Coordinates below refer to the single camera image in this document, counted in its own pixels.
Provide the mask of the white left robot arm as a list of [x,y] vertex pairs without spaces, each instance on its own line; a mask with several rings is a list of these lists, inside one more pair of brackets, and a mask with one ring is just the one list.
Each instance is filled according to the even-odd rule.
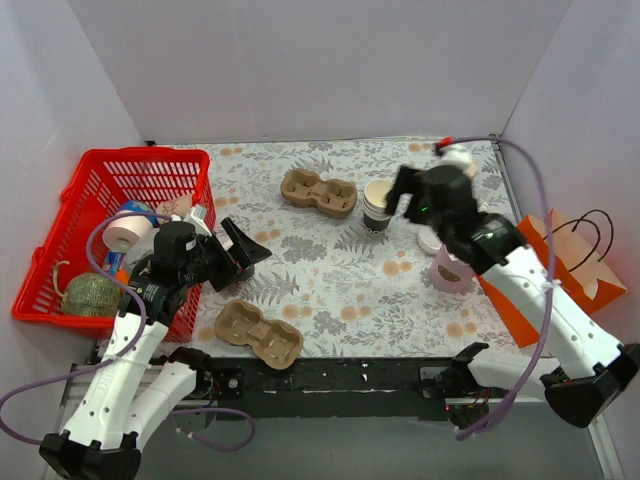
[[138,389],[156,348],[189,290],[209,283],[221,291],[248,279],[271,252],[226,218],[224,246],[201,220],[170,220],[154,237],[153,251],[132,270],[109,345],[75,413],[47,434],[40,456],[64,479],[132,479],[153,432],[184,398],[205,398],[213,386],[212,359],[177,348],[144,390]]

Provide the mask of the stack of paper cups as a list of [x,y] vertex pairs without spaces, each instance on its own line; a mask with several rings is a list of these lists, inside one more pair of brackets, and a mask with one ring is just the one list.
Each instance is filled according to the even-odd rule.
[[386,196],[391,187],[390,180],[378,179],[369,182],[364,188],[363,223],[373,233],[386,230],[391,221],[392,216],[386,213]]

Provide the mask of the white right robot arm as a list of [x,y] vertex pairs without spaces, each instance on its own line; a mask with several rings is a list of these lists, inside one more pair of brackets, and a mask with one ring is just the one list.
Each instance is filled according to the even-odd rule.
[[459,167],[401,166],[386,195],[386,214],[395,213],[404,194],[410,197],[404,217],[431,227],[449,253],[497,289],[539,334],[529,358],[495,355],[476,342],[431,380],[447,397],[471,398],[486,388],[506,393],[494,410],[460,428],[458,439],[497,426],[520,392],[544,399],[565,422],[588,427],[638,374],[638,344],[603,330],[561,287],[553,259],[541,263],[513,223],[480,210]]

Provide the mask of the orange paper bag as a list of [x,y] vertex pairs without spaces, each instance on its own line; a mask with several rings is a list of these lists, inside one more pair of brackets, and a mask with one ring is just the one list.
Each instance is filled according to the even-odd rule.
[[[551,210],[550,215],[554,230],[555,276],[571,298],[586,313],[593,314],[626,293],[627,288],[603,261],[604,256],[597,253],[601,239],[611,240],[613,231],[601,230],[586,213],[572,221],[557,209]],[[487,281],[480,279],[479,283],[518,347],[535,344],[539,334],[523,315]]]

